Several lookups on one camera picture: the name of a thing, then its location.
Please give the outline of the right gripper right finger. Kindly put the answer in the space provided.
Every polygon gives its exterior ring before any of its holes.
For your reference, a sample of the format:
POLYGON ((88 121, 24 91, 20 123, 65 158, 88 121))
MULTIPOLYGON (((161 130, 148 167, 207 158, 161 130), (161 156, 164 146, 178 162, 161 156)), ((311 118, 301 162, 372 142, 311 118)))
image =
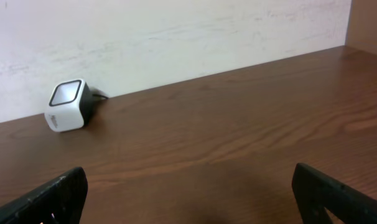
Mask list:
POLYGON ((343 223, 377 224, 377 200, 304 163, 298 163, 292 190, 304 223, 331 223, 331 212, 343 223))

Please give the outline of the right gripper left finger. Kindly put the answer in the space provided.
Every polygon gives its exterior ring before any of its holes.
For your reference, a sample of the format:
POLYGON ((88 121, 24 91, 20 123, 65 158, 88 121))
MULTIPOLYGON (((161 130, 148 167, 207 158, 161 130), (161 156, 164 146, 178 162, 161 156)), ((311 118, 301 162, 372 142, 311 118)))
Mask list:
POLYGON ((79 223, 88 192, 82 167, 73 168, 0 207, 0 223, 79 223))

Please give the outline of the white barcode scanner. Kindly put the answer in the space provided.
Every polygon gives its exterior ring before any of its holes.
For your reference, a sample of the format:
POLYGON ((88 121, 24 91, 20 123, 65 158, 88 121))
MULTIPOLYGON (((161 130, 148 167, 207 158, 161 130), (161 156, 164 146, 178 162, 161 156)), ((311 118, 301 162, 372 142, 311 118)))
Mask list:
POLYGON ((44 116, 52 131, 80 129, 90 120, 94 99, 83 79, 59 83, 53 90, 44 116))

